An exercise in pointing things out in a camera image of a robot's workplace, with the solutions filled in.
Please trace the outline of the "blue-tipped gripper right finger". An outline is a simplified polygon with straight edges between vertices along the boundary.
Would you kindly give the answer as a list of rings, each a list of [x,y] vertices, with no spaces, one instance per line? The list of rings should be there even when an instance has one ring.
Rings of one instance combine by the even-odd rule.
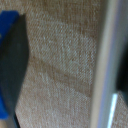
[[[117,77],[117,89],[128,100],[128,44],[123,47]]]

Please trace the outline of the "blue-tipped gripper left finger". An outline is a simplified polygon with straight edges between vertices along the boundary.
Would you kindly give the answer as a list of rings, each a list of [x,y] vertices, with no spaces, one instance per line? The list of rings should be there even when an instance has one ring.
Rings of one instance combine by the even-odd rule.
[[[26,17],[0,13],[0,128],[20,128],[15,109],[29,60]]]

